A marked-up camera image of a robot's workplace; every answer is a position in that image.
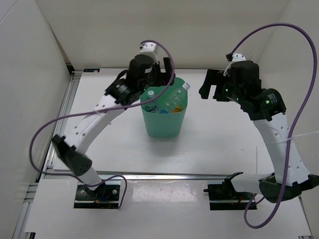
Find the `clear plastic bottle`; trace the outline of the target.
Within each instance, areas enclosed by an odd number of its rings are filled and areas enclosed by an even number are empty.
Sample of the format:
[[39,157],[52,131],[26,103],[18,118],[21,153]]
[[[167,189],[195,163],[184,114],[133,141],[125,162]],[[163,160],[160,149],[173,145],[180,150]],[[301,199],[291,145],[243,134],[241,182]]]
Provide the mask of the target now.
[[183,110],[183,101],[186,99],[187,92],[190,88],[188,83],[184,83],[181,87],[176,88],[165,100],[165,110],[169,113],[175,113],[174,109],[177,106],[182,107]]

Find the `white orange label bottle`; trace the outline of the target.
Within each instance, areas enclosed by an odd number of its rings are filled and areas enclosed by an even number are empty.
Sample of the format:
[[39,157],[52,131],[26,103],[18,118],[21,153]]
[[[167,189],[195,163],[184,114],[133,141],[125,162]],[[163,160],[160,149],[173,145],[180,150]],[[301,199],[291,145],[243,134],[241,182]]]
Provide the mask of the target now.
[[158,110],[158,104],[155,100],[154,91],[147,92],[147,101],[150,101],[150,102],[144,104],[144,110],[148,113],[156,113]]

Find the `orange plastic bottle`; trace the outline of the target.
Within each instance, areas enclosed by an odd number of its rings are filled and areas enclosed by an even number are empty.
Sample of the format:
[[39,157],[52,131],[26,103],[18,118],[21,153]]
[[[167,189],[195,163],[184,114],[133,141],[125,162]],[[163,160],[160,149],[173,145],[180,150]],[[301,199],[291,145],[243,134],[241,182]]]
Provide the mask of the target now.
[[178,112],[181,112],[182,111],[182,107],[180,106],[177,106],[175,109],[174,109],[174,112],[175,113],[178,113]]

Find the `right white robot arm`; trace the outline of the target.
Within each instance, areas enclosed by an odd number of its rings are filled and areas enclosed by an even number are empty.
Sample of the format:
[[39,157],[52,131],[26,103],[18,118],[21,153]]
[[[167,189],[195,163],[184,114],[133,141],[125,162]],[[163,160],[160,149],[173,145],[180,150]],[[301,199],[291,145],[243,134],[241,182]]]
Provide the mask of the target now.
[[237,172],[226,177],[217,192],[218,197],[235,199],[241,193],[252,193],[276,203],[283,184],[283,201],[319,185],[319,177],[307,170],[294,142],[290,144],[289,162],[285,162],[289,134],[286,106],[277,90],[262,88],[258,64],[245,60],[231,64],[226,71],[208,69],[199,90],[201,98],[208,98],[212,85],[216,86],[213,99],[238,103],[248,114],[265,143],[274,168],[272,174]]

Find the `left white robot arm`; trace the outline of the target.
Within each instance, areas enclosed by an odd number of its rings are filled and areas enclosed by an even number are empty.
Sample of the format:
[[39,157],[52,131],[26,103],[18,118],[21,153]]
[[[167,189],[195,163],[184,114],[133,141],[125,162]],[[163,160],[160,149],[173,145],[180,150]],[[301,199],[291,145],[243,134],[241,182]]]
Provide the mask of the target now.
[[84,183],[85,192],[94,200],[106,194],[106,185],[92,166],[86,151],[95,138],[117,116],[136,102],[149,87],[171,85],[174,73],[171,60],[164,58],[165,71],[152,57],[138,54],[129,67],[118,74],[94,107],[93,114],[85,116],[71,133],[55,135],[52,139],[57,157]]

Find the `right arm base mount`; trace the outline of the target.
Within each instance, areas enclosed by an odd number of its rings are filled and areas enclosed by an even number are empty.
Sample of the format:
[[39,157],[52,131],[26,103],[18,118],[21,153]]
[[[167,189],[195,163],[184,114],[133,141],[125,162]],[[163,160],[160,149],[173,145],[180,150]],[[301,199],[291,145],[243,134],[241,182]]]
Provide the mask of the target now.
[[253,194],[236,192],[231,180],[243,172],[236,172],[227,176],[221,183],[208,183],[203,190],[208,194],[211,211],[238,211],[245,210]]

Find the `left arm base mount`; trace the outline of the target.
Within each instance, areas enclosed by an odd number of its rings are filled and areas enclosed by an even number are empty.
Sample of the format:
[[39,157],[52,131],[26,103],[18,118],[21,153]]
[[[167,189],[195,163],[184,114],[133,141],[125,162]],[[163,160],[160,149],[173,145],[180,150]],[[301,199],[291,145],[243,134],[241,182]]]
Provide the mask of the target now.
[[120,180],[110,180],[104,185],[89,190],[78,183],[73,208],[76,209],[118,209],[120,205]]

